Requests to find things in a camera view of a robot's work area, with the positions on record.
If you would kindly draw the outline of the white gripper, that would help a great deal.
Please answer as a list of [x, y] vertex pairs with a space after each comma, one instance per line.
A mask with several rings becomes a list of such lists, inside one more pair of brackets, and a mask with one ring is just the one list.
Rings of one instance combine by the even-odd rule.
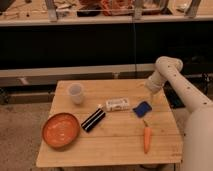
[[155, 70], [146, 80], [145, 86], [151, 91], [151, 102], [156, 98], [158, 93], [164, 86], [166, 79]]

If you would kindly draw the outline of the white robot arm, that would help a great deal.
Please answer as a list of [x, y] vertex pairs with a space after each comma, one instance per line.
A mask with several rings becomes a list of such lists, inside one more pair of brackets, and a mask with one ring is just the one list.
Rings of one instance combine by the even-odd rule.
[[161, 56], [145, 85], [156, 94], [169, 82], [190, 112], [184, 131], [180, 171], [213, 171], [213, 101], [181, 74], [182, 68], [180, 59]]

